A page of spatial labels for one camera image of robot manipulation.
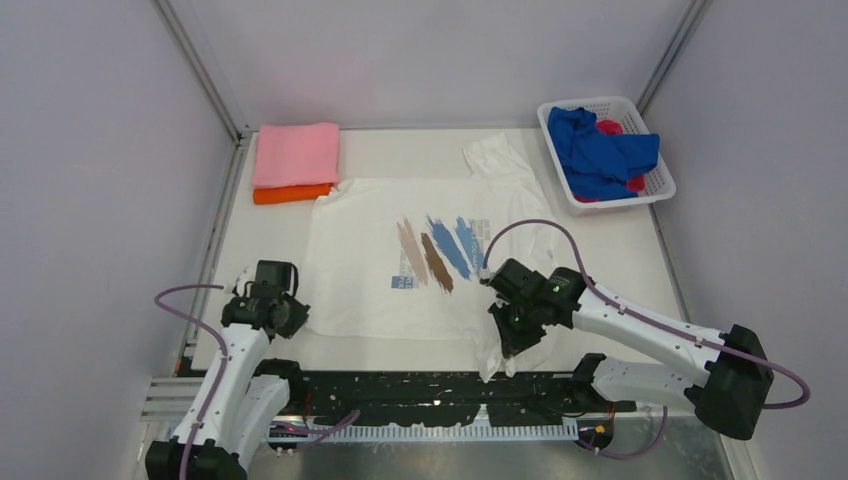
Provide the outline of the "white printed t shirt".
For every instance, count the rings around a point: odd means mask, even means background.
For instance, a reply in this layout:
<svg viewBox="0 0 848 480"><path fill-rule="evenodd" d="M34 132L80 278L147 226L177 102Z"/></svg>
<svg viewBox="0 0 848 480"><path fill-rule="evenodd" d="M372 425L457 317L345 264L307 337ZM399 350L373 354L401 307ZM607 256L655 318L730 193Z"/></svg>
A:
<svg viewBox="0 0 848 480"><path fill-rule="evenodd" d="M464 178L355 178L312 209L299 298L320 335L468 340L484 379L542 365L554 334L511 355L489 314L483 271L516 259L553 268L553 217L530 165L503 134L463 152Z"/></svg>

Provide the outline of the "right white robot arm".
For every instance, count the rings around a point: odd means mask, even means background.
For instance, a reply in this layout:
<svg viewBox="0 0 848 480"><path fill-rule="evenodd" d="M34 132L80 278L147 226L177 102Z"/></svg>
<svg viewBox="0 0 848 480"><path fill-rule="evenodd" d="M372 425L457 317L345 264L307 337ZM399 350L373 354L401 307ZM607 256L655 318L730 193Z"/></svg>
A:
<svg viewBox="0 0 848 480"><path fill-rule="evenodd" d="M489 311L506 358L539 344L553 326L600 335L649 357L634 363L586 354L570 385L580 408L652 403L691 412L724 436L752 438L774 381L754 331L735 325L721 332L654 315L566 267L543 276L508 259L481 283L496 293Z"/></svg>

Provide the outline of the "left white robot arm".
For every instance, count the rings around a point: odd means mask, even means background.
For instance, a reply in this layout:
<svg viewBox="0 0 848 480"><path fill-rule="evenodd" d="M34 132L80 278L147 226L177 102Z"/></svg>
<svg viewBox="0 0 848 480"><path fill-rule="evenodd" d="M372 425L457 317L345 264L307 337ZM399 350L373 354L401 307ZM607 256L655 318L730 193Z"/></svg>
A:
<svg viewBox="0 0 848 480"><path fill-rule="evenodd" d="M298 269L261 260L254 273L230 288L220 328L164 303L164 292L155 296L157 307L209 333L218 351L170 438L151 443L148 478L244 479L274 417L305 405L299 363L267 356L275 338L292 338L308 318L308 305L295 297Z"/></svg>

